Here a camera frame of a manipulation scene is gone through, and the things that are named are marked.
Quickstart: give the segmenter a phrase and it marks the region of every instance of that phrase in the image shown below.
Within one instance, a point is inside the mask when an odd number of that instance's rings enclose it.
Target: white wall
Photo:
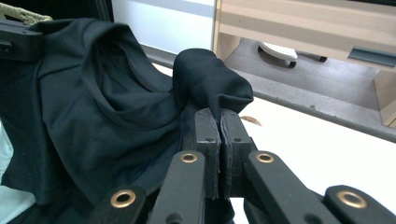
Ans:
[[[114,21],[127,23],[140,44],[178,54],[212,49],[216,0],[113,0]]]

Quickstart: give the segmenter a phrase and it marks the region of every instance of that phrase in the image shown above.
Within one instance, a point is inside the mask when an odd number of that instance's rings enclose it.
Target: white table surface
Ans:
[[[243,120],[258,149],[279,156],[309,189],[347,185],[396,214],[396,144],[258,98],[239,115],[262,124]],[[235,223],[248,223],[243,200],[232,202]]]

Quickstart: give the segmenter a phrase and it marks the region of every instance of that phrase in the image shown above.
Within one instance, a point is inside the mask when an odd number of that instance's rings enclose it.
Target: black t-shirt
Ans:
[[[248,82],[209,50],[179,53],[171,78],[126,25],[78,19],[31,29],[44,34],[44,57],[0,62],[0,117],[14,146],[3,183],[33,192],[39,206],[66,192],[96,205],[123,184],[150,194],[196,110],[210,107],[219,121],[222,107],[239,112],[252,101]]]

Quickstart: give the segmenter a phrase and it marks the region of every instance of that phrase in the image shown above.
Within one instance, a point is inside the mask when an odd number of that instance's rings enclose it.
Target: chair wheel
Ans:
[[[297,64],[297,62],[291,62],[291,63],[289,64],[289,68],[293,68],[293,67],[295,67],[295,66],[296,66],[296,64]]]
[[[326,60],[327,60],[327,57],[320,56],[320,58],[319,58],[319,61],[320,61],[321,63],[326,62]]]

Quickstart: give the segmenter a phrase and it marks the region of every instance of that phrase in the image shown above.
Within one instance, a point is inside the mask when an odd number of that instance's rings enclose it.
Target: screw hole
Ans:
[[[312,214],[306,214],[304,216],[304,220],[308,224],[322,224],[323,223],[319,217],[312,215]]]
[[[198,157],[192,153],[183,154],[180,159],[184,162],[195,162],[198,160]]]
[[[183,217],[178,213],[172,213],[166,218],[166,224],[181,224],[182,222]]]
[[[127,207],[134,202],[136,195],[129,189],[122,189],[111,197],[111,205],[115,208]]]
[[[256,159],[257,159],[258,161],[260,161],[260,162],[266,162],[266,163],[269,163],[269,162],[273,162],[273,161],[274,161],[274,157],[272,157],[272,156],[269,155],[269,154],[265,154],[265,153],[258,154],[258,155],[256,156]]]
[[[354,192],[350,192],[350,191],[340,191],[337,193],[337,197],[338,199],[351,207],[354,208],[365,208],[367,207],[367,202],[366,200],[364,200],[364,198],[362,198],[360,195],[354,193]]]

